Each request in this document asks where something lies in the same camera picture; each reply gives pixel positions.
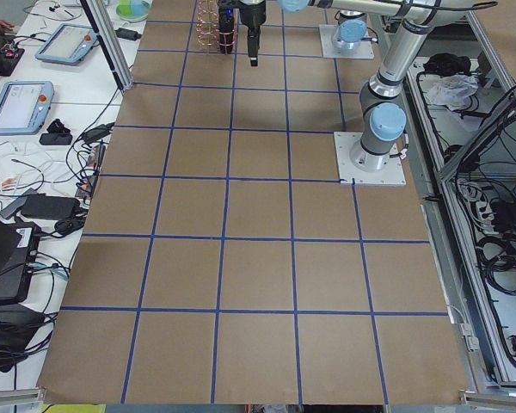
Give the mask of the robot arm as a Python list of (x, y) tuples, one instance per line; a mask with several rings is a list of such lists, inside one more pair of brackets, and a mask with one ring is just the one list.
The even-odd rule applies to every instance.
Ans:
[(390, 149), (407, 123), (406, 114), (393, 100), (402, 92), (402, 81), (408, 68), (434, 28), (455, 22), (473, 5), (472, 1), (279, 2), (279, 6), (290, 13), (315, 6), (402, 18), (378, 71), (359, 94), (365, 128), (360, 141), (349, 152), (356, 168), (373, 173), (385, 167)]
[(366, 36), (366, 14), (354, 10), (339, 10), (335, 19), (337, 26), (331, 36), (332, 45), (341, 51), (354, 49)]

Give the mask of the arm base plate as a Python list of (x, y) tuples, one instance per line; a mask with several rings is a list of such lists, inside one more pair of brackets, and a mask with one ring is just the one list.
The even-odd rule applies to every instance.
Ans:
[(322, 56), (326, 59), (374, 59), (372, 42), (365, 24), (320, 25)]
[(391, 186), (406, 185), (402, 160), (396, 143), (381, 156), (366, 152), (361, 146), (362, 133), (335, 132), (335, 152), (339, 182), (343, 185)]

